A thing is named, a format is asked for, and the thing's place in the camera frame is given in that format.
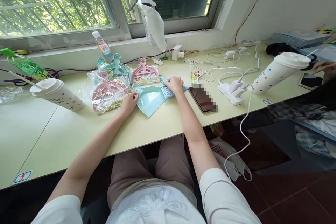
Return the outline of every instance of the polka dot cup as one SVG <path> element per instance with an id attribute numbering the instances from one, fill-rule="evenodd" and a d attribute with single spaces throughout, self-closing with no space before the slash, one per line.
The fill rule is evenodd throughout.
<path id="1" fill-rule="evenodd" d="M 254 80 L 253 93 L 262 94 L 284 79 L 304 69 L 310 59 L 304 59 L 300 54 L 284 52 L 274 58 L 271 64 Z"/>
<path id="2" fill-rule="evenodd" d="M 55 103 L 71 111 L 80 110 L 84 106 L 81 99 L 70 92 L 61 80 L 50 78 L 38 82 L 37 85 L 42 87 L 43 90 L 32 86 L 30 92 L 33 96 Z"/>

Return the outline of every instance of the white desk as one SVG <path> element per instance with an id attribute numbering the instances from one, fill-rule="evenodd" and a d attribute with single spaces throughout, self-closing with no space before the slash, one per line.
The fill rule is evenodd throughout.
<path id="1" fill-rule="evenodd" d="M 0 189 L 11 186 L 56 107 L 30 94 L 0 105 Z"/>
<path id="2" fill-rule="evenodd" d="M 266 55 L 265 48 L 264 45 L 258 47 L 261 70 L 264 70 L 273 60 L 272 56 Z M 188 58 L 205 62 L 207 60 L 206 55 L 206 52 L 199 52 L 190 54 Z M 236 66 L 246 71 L 247 69 L 256 67 L 257 61 L 254 58 L 254 53 L 251 52 L 251 55 L 242 56 L 237 64 L 229 61 L 219 65 L 221 67 Z M 206 70 L 209 66 L 203 64 L 201 68 Z M 200 84 L 204 85 L 218 105 L 218 112 L 216 113 L 202 114 L 189 91 L 186 92 L 187 99 L 203 127 L 243 115 L 247 112 L 250 90 L 244 94 L 246 101 L 242 106 L 232 105 L 222 93 L 218 91 L 218 77 L 229 71 L 235 70 L 214 70 L 212 72 L 215 78 L 214 82 L 206 82 L 200 79 Z M 163 66 L 159 67 L 159 73 L 166 78 L 174 75 L 181 76 L 185 84 L 190 85 L 191 68 L 183 59 L 177 62 L 172 60 L 164 61 Z M 245 83 L 252 83 L 259 73 L 258 71 L 249 73 L 243 78 L 243 81 Z M 273 103 L 276 103 L 307 93 L 307 89 L 298 86 L 302 74 L 303 72 L 299 71 L 268 92 L 253 96 L 251 111 L 265 108 L 267 105 L 263 100 L 266 99 L 270 99 Z M 237 79 L 237 75 L 231 76 L 232 77 L 223 79 L 222 82 L 230 83 L 232 80 Z M 86 74 L 68 75 L 61 79 L 65 82 L 67 87 L 77 93 L 78 88 L 86 79 Z M 90 104 L 87 104 L 78 112 L 71 112 L 62 107 L 58 107 L 29 157 L 23 164 L 20 173 L 34 170 L 30 178 L 33 179 L 68 168 L 76 155 L 116 113 L 118 113 L 118 109 L 109 111 L 103 115 L 97 115 L 91 112 Z M 136 107 L 115 136 L 106 156 L 160 141 L 182 132 L 179 110 L 175 98 L 168 99 L 149 119 Z"/>

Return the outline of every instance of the blue brush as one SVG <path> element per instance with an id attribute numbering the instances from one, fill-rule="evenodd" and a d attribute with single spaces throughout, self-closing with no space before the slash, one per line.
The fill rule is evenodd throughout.
<path id="1" fill-rule="evenodd" d="M 162 91 L 164 97 L 166 99 L 168 99 L 169 97 L 174 96 L 174 93 L 166 85 L 164 85 L 164 82 L 168 82 L 168 80 L 166 78 L 164 78 L 162 75 L 159 75 L 159 76 L 162 80 L 161 83 L 160 83 L 160 88 L 161 88 L 161 91 Z M 183 89 L 183 91 L 186 91 L 189 88 L 186 87 L 186 86 L 182 86 L 182 89 Z"/>

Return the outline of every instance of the hand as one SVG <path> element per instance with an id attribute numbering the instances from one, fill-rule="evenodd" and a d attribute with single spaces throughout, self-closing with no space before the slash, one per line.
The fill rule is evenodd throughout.
<path id="1" fill-rule="evenodd" d="M 129 114 L 135 108 L 138 100 L 139 94 L 136 92 L 125 95 L 121 104 L 120 113 L 125 117 L 129 116 Z"/>
<path id="2" fill-rule="evenodd" d="M 336 76 L 336 62 L 319 61 L 313 66 L 313 74 L 324 71 L 325 79 L 329 80 Z"/>
<path id="3" fill-rule="evenodd" d="M 164 82 L 164 84 L 174 93 L 182 90 L 183 86 L 183 80 L 181 80 L 181 77 L 171 77 L 168 82 Z"/>

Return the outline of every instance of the plaid shirt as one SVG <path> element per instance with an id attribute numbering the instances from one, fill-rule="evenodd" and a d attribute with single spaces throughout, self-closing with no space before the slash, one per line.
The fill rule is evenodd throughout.
<path id="1" fill-rule="evenodd" d="M 274 122 L 290 119 L 302 121 L 336 120 L 336 111 L 326 111 L 326 107 L 320 104 L 302 104 L 299 99 L 274 104 L 268 107 L 268 111 L 276 117 Z M 295 126 L 295 135 L 298 145 L 306 151 L 334 158 L 321 137 L 299 126 Z"/>

